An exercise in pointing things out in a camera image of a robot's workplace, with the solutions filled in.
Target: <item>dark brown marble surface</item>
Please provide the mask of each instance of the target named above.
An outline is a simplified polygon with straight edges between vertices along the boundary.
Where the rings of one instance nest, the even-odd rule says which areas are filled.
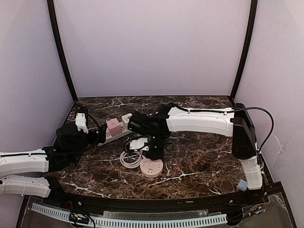
[[[135,110],[150,114],[159,104],[175,102],[184,107],[231,107],[227,97],[215,96],[151,96],[81,98],[67,121],[73,120],[74,111],[87,106],[90,114],[100,123]],[[232,138],[210,133],[172,133],[172,151],[165,151],[162,174],[148,179],[140,168],[127,169],[119,162],[123,143],[136,134],[86,152],[79,164],[62,171],[49,173],[56,176],[66,192],[118,199],[182,199],[225,194],[238,191],[237,184],[245,180],[240,162],[231,154]]]

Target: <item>white cable tray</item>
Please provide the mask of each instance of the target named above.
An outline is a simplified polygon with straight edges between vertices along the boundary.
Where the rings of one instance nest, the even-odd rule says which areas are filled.
[[[56,209],[33,203],[32,211],[57,220],[69,222],[68,217],[70,212],[65,209]],[[122,220],[95,216],[91,216],[91,218],[94,220],[96,227],[99,228],[200,228],[227,223],[226,214],[194,219],[162,221]],[[92,221],[87,226],[93,227]]]

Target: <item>light purple wall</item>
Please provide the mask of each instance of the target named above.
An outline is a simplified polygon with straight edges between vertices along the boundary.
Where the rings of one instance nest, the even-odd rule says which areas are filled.
[[[263,155],[282,181],[298,227],[304,227],[304,2],[259,0],[250,50],[236,101],[269,110],[275,130]],[[258,140],[270,120],[251,112]]]
[[[229,95],[250,0],[57,0],[79,97]]]
[[[0,151],[51,145],[72,98],[46,0],[0,1]],[[22,197],[0,196],[0,228],[16,226]]]

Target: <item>white cable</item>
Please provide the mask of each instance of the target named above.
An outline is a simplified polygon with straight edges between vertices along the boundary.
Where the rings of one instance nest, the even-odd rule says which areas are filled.
[[[126,157],[126,155],[128,154],[128,153],[126,153],[125,151],[122,152],[122,154],[120,155],[120,158],[119,158],[120,163],[121,163],[124,167],[126,167],[126,168],[128,168],[128,169],[134,169],[134,168],[140,166],[140,163],[141,163],[141,161],[142,161],[143,152],[138,151],[138,152],[133,152],[133,153],[136,153],[139,157],[138,157],[138,159],[137,159],[136,161],[134,161],[134,162],[132,162],[132,163],[127,163],[127,162],[124,160],[125,157]]]

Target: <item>curved black frame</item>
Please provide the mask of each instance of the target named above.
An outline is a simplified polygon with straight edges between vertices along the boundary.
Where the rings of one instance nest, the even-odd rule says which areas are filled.
[[[292,226],[296,228],[295,220],[287,200],[286,194],[284,192],[281,182],[271,183],[267,188],[266,192],[268,195],[282,193],[285,205],[292,223]],[[98,197],[81,196],[69,193],[63,193],[57,195],[59,198],[69,199],[73,202],[76,209],[88,213],[103,214],[104,211],[125,211],[125,212],[137,212],[137,213],[164,213],[164,212],[177,212],[177,211],[191,211],[191,210],[202,210],[207,209],[208,213],[221,212],[222,214],[227,214],[228,216],[234,216],[242,212],[241,202],[238,199],[244,198],[245,192],[235,192],[231,194],[218,195],[212,197],[201,197],[193,199],[158,199],[158,200],[131,200],[131,199],[107,199]],[[28,200],[31,196],[25,196],[18,221],[17,228],[20,228],[23,221],[23,215],[25,213],[26,207],[28,206]],[[59,204],[60,201],[53,197],[51,200]],[[43,203],[55,206],[48,199],[43,199]]]
[[[241,59],[239,61],[238,69],[237,69],[237,75],[234,80],[234,84],[231,90],[230,94],[230,99],[233,101],[236,97],[237,91],[238,91],[238,86],[241,81],[248,51],[249,51],[249,46],[250,46],[250,41],[252,37],[252,32],[253,32],[253,27],[255,23],[255,18],[256,18],[256,11],[257,10],[257,0],[251,0],[251,6],[250,6],[250,13],[249,13],[249,19],[248,19],[248,25],[247,25],[247,31],[246,31],[246,36],[245,36],[245,41],[244,41],[244,46],[243,46],[243,51],[241,55]]]
[[[60,38],[58,22],[57,22],[57,18],[56,18],[56,11],[55,11],[55,6],[54,6],[54,0],[47,0],[47,3],[48,3],[47,4],[48,5],[48,12],[49,12],[50,21],[51,21],[51,24],[52,24],[54,39],[55,39],[58,55],[59,55],[59,58],[60,58],[61,66],[62,66],[64,75],[65,75],[66,83],[67,83],[68,88],[70,90],[71,96],[72,96],[74,102],[76,102],[78,100],[78,97],[77,97],[77,94],[76,94],[76,91],[75,91],[75,87],[73,85],[71,74],[70,74],[68,66],[67,66],[66,56],[65,56],[63,46],[62,46],[62,41],[61,41],[61,38]],[[243,74],[243,71],[244,71],[246,58],[247,58],[247,55],[248,55],[250,41],[251,41],[251,37],[252,37],[253,27],[254,27],[254,23],[255,23],[255,17],[256,17],[256,12],[257,12],[256,10],[257,10],[257,0],[251,0],[250,13],[249,13],[249,19],[248,19],[245,41],[244,41],[244,45],[243,45],[243,51],[242,51],[242,54],[241,54],[240,62],[239,62],[238,69],[237,69],[237,75],[236,75],[236,78],[234,80],[234,84],[233,84],[233,87],[232,87],[232,90],[231,90],[231,94],[230,94],[230,96],[228,96],[232,103],[233,103],[233,101],[235,99],[235,96],[237,94],[238,86],[240,84],[242,74]]]
[[[71,96],[73,98],[74,103],[78,100],[77,94],[75,87],[73,85],[73,81],[71,78],[70,71],[67,66],[67,61],[66,61],[66,56],[63,50],[61,38],[60,38],[60,33],[59,33],[59,28],[58,28],[58,23],[57,23],[57,18],[56,18],[56,11],[55,11],[55,5],[54,5],[54,0],[47,0],[47,6],[48,6],[48,13],[49,13],[49,18],[51,20],[51,25],[52,25],[52,30],[54,34],[54,39],[57,47],[57,52],[58,56],[60,59],[60,63],[62,66],[63,73],[66,78],[66,83],[67,86],[70,90]]]

